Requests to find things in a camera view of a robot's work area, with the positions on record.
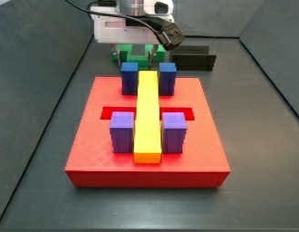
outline toy blocks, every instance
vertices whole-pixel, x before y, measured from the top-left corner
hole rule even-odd
[[[220,187],[231,169],[200,80],[178,78],[175,95],[159,96],[158,73],[139,72],[138,77],[139,96],[123,95],[122,77],[95,80],[66,167],[72,184],[112,188]],[[120,125],[116,117],[123,113],[130,116],[120,119],[126,121]],[[128,135],[120,133],[120,127],[130,131]],[[131,147],[132,152],[122,153]]]
[[[166,112],[163,114],[163,154],[183,153],[187,130],[184,113]]]
[[[132,153],[135,145],[135,114],[115,112],[111,117],[114,153]]]
[[[123,95],[138,94],[138,63],[123,63]]]
[[[159,77],[155,71],[140,71],[136,100],[135,163],[162,163],[162,158]]]
[[[175,78],[176,67],[175,63],[160,63],[160,95],[175,95]]]
[[[132,44],[118,44],[118,49],[120,50],[122,61],[126,63],[138,63],[139,70],[150,69],[150,51],[154,45],[147,44],[143,54],[134,54],[135,46]],[[116,52],[112,53],[112,60],[118,61]],[[159,46],[155,56],[152,57],[154,62],[164,62],[166,60],[166,50],[163,46]]]

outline red base block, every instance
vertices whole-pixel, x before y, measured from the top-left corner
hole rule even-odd
[[[134,154],[114,154],[111,121],[104,107],[136,107],[136,96],[123,96],[120,77],[98,77],[84,109],[66,167],[76,187],[202,188],[222,186],[230,174],[215,121],[196,78],[178,78],[175,96],[162,97],[162,108],[192,109],[183,154],[163,154],[162,164],[135,164]]]

